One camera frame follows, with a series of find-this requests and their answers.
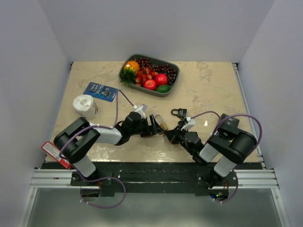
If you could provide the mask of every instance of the fruit basket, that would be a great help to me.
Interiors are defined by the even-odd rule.
[[[121,82],[125,83],[123,78],[128,69],[133,71],[130,71],[131,73],[136,74],[135,78],[130,76],[131,79],[127,81],[129,87],[158,97],[166,97],[173,90],[180,72],[179,67],[175,64],[140,54],[130,56],[123,64],[119,72]],[[153,81],[157,81],[157,91]]]

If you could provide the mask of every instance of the table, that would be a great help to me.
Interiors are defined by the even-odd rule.
[[[246,113],[238,82],[230,62],[196,62],[176,61],[180,75],[174,90],[165,98],[128,88],[119,83],[118,73],[123,66],[122,61],[75,61],[72,64],[70,76],[62,99],[61,107],[55,123],[53,137],[75,121],[79,114],[73,109],[74,98],[81,95],[90,82],[96,82],[122,90],[135,104],[146,104],[146,115],[160,114],[169,129],[173,129],[178,118],[171,115],[171,109],[186,108],[188,116],[213,110],[218,114]],[[90,120],[92,123],[112,126],[115,120],[116,104],[95,99],[99,115]],[[134,109],[120,94],[118,121]],[[239,128],[250,131],[249,121],[240,117]],[[191,131],[196,131],[205,142],[213,131],[218,118],[212,113],[195,119],[196,125]],[[193,162],[192,157],[180,145],[169,144],[163,135],[141,138],[132,136],[128,143],[122,146],[110,144],[94,144],[88,156],[92,161],[113,162]],[[47,156],[45,161],[55,161]],[[254,151],[245,162],[258,162]]]

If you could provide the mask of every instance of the black padlock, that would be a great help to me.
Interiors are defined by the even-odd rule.
[[[172,109],[170,113],[183,120],[186,117],[187,109]]]

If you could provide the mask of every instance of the pineapple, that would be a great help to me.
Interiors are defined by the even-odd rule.
[[[136,74],[140,70],[140,66],[136,61],[128,61],[123,67],[124,70],[131,70]]]

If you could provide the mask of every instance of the green avocado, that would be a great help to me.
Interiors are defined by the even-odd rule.
[[[168,86],[167,84],[165,85],[160,85],[159,87],[157,87],[156,91],[160,92],[160,93],[166,93],[170,90],[170,86]]]

